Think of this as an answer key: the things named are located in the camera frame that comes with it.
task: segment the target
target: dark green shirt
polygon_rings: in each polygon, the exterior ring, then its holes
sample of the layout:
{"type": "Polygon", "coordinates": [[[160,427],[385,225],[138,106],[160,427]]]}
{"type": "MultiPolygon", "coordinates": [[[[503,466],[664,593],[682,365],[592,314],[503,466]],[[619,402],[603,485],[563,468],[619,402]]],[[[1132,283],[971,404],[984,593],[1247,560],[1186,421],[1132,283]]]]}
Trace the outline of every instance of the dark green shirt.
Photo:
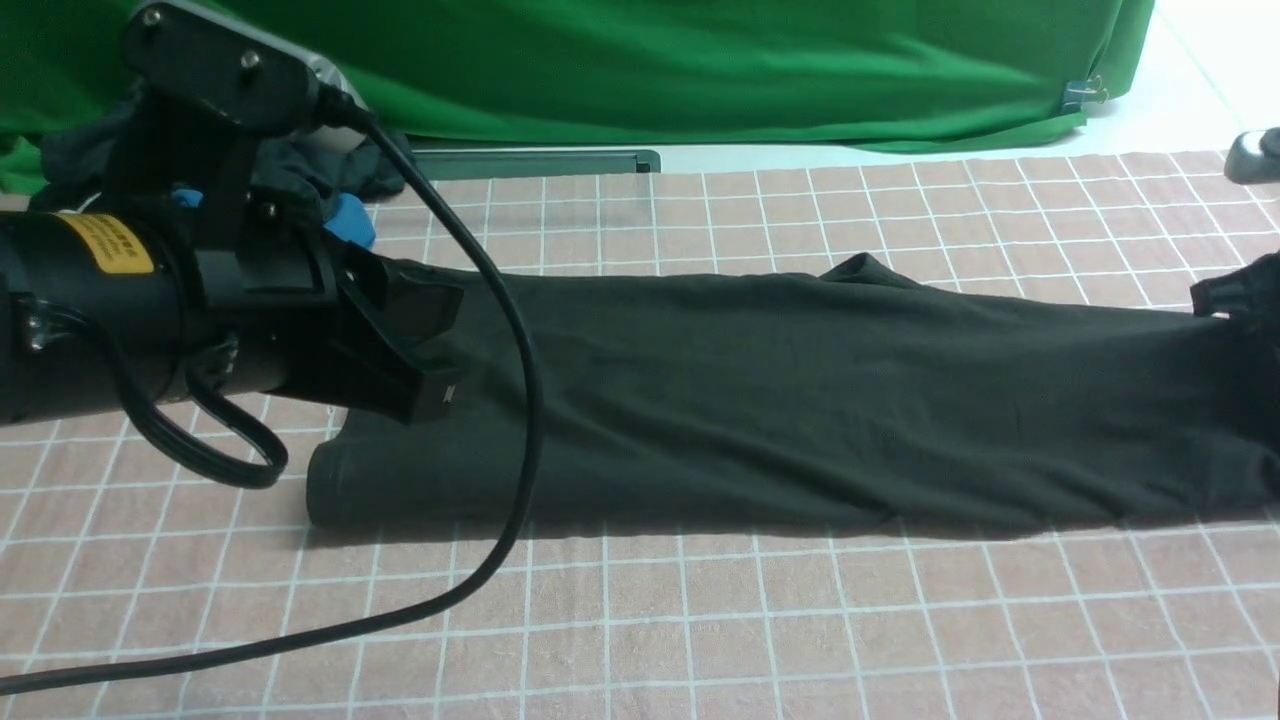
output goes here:
{"type": "MultiPolygon", "coordinates": [[[[500,523],[525,409],[472,273],[424,352],[467,373],[444,420],[353,413],[315,454],[319,525],[500,523]]],[[[547,379],[539,528],[1036,532],[1276,497],[1276,363],[1184,313],[963,295],[867,255],[828,274],[511,277],[547,379]]]]}

